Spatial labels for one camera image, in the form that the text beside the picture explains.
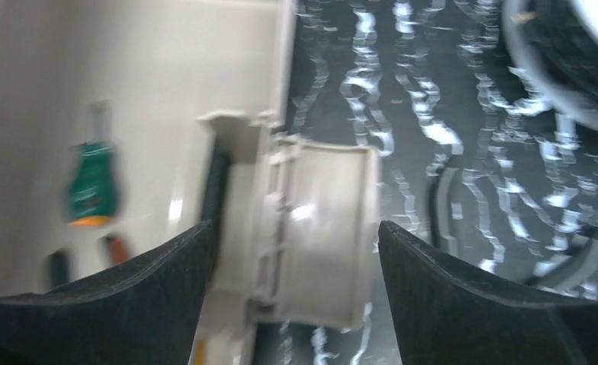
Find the marble countertop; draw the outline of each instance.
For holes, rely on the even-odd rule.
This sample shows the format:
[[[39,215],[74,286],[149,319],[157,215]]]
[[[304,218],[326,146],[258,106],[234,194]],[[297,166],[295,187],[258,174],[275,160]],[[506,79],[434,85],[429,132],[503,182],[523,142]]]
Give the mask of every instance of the marble countertop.
[[[500,0],[300,0],[287,125],[383,156],[382,218],[428,238],[428,179],[451,154],[462,259],[520,280],[598,226],[598,132],[555,113],[512,67]],[[379,259],[357,332],[261,325],[255,365],[397,364]],[[593,297],[598,283],[568,295]]]

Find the black marble surface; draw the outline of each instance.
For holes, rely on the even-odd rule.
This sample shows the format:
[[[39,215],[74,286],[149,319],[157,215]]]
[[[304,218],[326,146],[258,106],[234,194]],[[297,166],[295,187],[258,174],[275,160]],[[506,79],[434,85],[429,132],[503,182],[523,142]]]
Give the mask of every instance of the black marble surface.
[[[424,239],[429,175],[461,154],[462,259],[517,281],[560,259],[579,225],[598,226],[598,132],[557,115],[511,67],[499,3],[300,0],[287,123],[378,146],[382,218]],[[596,297],[597,283],[566,294]],[[254,363],[400,363],[379,259],[371,302],[359,332],[261,325]]]

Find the beige plastic box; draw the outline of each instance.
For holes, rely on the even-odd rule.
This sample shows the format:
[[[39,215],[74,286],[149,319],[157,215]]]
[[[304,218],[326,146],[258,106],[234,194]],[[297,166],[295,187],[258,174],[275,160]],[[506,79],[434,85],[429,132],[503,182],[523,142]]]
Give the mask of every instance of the beige plastic box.
[[[293,33],[291,0],[0,0],[0,296],[48,290],[57,249],[79,279],[108,266],[108,233],[139,254],[196,224],[218,136],[234,164],[192,361],[249,363],[260,321],[358,327],[379,157],[277,133]],[[125,203],[72,227],[73,147],[98,100]]]

